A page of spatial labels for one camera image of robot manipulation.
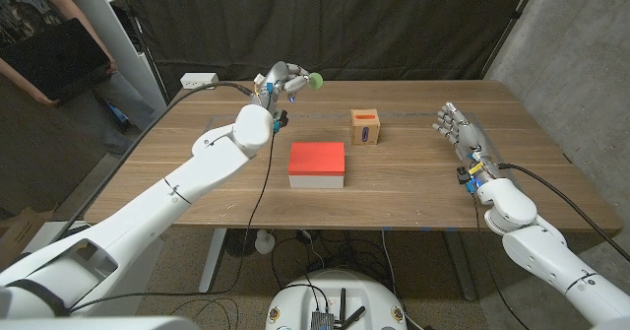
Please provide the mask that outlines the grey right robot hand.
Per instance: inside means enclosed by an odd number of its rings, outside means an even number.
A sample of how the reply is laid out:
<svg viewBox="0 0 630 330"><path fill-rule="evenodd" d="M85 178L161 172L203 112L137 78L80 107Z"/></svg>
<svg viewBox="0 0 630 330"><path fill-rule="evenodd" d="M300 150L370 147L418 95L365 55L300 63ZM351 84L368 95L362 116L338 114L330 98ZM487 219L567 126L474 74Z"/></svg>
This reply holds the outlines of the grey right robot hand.
<svg viewBox="0 0 630 330"><path fill-rule="evenodd" d="M467 174L477 187L503 175L488 151L488 144L480 129L469 121L451 102L437 112L438 122L432 127L454 147L462 163L468 163Z"/></svg>

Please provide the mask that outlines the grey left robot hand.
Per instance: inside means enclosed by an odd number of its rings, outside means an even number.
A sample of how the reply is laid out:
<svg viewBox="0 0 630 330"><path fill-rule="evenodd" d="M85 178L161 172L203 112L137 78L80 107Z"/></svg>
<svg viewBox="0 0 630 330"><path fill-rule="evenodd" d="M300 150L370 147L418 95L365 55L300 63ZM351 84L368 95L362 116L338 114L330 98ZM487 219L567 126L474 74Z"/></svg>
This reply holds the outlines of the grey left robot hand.
<svg viewBox="0 0 630 330"><path fill-rule="evenodd" d="M277 101L281 93L286 93L290 101L304 87L318 89L323 83L318 73L309 73L302 67L283 61L277 62L266 76L259 74L254 79L252 102L266 108L272 115L277 112Z"/></svg>

